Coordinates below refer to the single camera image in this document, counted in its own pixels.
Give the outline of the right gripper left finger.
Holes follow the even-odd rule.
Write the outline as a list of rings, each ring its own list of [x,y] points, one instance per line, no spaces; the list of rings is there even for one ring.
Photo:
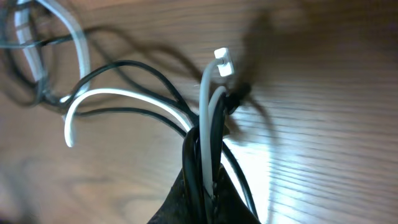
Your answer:
[[[147,224],[205,223],[203,189],[197,171],[182,169],[165,201]]]

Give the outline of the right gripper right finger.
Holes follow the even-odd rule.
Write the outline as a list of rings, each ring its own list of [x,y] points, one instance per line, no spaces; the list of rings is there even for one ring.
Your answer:
[[[238,191],[223,166],[217,182],[218,201],[214,223],[216,224],[260,224],[242,201]]]

